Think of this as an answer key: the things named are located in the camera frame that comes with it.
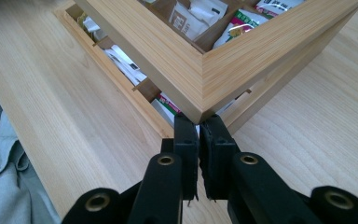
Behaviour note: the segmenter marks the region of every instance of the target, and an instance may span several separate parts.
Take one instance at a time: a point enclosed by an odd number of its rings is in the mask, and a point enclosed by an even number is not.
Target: light wood surface
[[[139,181],[160,136],[60,24],[62,4],[0,1],[0,103],[63,217],[89,189]],[[358,196],[358,12],[234,137],[293,189]],[[200,197],[185,223],[228,223],[224,203]]]
[[[358,0],[309,0],[203,54],[138,0],[75,2],[196,123],[276,67],[290,64],[287,58],[301,54],[311,41],[358,8]],[[243,2],[236,7],[255,3]],[[220,34],[227,27],[221,21],[216,25],[221,26]]]

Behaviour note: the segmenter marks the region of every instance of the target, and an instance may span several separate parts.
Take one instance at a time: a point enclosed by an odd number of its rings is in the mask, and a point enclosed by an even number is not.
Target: lower wooden tray
[[[57,18],[73,35],[73,37],[86,50],[91,58],[117,85],[134,107],[141,113],[147,122],[159,133],[161,137],[173,137],[172,126],[156,111],[139,89],[123,76],[110,59],[74,20],[75,15],[82,13],[82,9],[74,1],[68,1],[55,11]],[[286,58],[282,65],[256,82],[248,91],[241,94],[236,101],[220,116],[231,133],[235,133],[249,118],[252,117],[264,104],[266,104],[286,83],[301,71],[314,57],[316,57],[335,36],[342,26],[351,17],[348,16],[338,22],[334,27],[324,32],[309,43],[300,52]]]

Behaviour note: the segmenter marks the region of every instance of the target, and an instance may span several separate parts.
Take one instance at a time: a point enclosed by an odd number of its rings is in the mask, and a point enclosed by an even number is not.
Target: table surface
[[[62,4],[0,1],[0,104],[63,217],[90,189],[141,180],[161,139],[59,23]],[[358,196],[358,12],[234,138],[295,190]],[[201,182],[184,222],[228,222]]]

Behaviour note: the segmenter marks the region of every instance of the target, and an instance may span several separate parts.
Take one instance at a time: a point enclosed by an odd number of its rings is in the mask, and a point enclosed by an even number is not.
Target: gray fabric
[[[0,121],[0,224],[60,223],[6,114]]]

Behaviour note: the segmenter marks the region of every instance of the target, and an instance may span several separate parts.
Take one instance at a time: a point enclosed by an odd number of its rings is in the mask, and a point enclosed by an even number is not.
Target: wooden box
[[[167,22],[174,0],[147,7],[137,0],[75,1],[141,67],[152,86],[165,92],[193,122],[237,99],[221,115],[231,131],[319,54],[358,9],[358,0],[307,0],[211,50],[234,12],[253,8],[258,0],[225,0],[227,15],[194,41]],[[144,103],[133,103],[142,113],[151,111]],[[151,118],[159,133],[166,129],[157,115]]]

